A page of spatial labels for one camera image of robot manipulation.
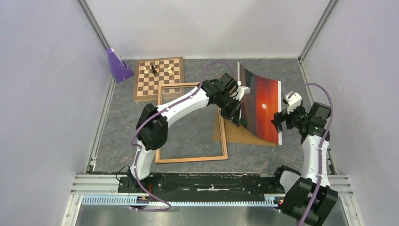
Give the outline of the wooden picture frame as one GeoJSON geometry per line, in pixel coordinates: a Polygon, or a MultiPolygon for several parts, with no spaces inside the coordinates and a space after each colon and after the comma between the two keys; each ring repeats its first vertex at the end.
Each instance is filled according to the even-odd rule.
{"type": "MultiPolygon", "coordinates": [[[[162,103],[163,89],[183,89],[183,88],[194,88],[198,85],[197,82],[188,83],[177,83],[177,84],[160,84],[158,91],[158,104],[162,103]]],[[[206,157],[191,157],[191,158],[175,158],[175,159],[162,159],[161,158],[161,148],[156,150],[155,153],[155,163],[156,164],[166,164],[166,163],[182,163],[182,162],[199,162],[199,161],[222,161],[227,160],[228,148],[226,140],[226,132],[224,120],[220,116],[220,111],[217,110],[217,119],[219,122],[219,134],[221,138],[222,155],[221,156],[206,156],[206,157]]]]}

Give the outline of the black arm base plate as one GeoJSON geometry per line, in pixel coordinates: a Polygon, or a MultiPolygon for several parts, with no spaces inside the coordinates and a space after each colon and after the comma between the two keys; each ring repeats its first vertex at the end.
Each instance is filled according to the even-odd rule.
{"type": "Polygon", "coordinates": [[[141,180],[141,185],[133,174],[121,177],[119,193],[144,193],[169,195],[177,192],[228,193],[262,196],[264,194],[284,194],[301,177],[293,172],[276,174],[237,174],[237,173],[166,173],[153,172],[141,180]]]}

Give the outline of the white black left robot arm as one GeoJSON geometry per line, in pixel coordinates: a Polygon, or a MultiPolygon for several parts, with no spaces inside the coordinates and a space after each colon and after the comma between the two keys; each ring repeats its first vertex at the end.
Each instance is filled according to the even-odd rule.
{"type": "Polygon", "coordinates": [[[219,79],[201,81],[188,93],[166,104],[147,104],[130,142],[136,147],[136,154],[127,172],[128,185],[136,192],[147,188],[150,164],[156,150],[166,143],[172,124],[195,110],[216,105],[220,116],[239,126],[242,99],[249,93],[249,87],[225,73],[219,79]]]}

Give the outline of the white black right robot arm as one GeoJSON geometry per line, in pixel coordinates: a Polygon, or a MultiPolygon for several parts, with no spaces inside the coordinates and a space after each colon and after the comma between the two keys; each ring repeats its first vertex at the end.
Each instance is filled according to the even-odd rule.
{"type": "Polygon", "coordinates": [[[315,102],[309,112],[300,104],[292,112],[275,113],[271,120],[278,132],[283,130],[283,122],[287,129],[298,129],[304,153],[302,172],[284,165],[276,169],[272,187],[285,192],[276,208],[310,226],[323,225],[338,200],[327,175],[330,134],[325,125],[330,115],[329,106],[315,102]]]}

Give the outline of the red sunset photo print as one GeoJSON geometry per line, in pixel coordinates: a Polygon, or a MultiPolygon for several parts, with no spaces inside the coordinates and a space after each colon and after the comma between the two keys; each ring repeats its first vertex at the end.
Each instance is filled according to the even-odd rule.
{"type": "Polygon", "coordinates": [[[249,93],[242,98],[239,126],[253,136],[274,145],[282,144],[282,134],[272,124],[281,111],[281,82],[265,78],[237,63],[238,79],[249,93]]]}

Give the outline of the brown cardboard backing board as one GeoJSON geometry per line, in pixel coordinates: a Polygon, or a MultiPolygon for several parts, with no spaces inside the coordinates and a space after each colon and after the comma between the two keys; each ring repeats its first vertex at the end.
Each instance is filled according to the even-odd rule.
{"type": "Polygon", "coordinates": [[[241,127],[236,127],[233,123],[224,119],[226,140],[228,143],[238,143],[238,144],[251,144],[251,145],[264,145],[264,146],[275,146],[269,142],[261,140],[256,136],[253,136],[246,129],[241,127]]]}

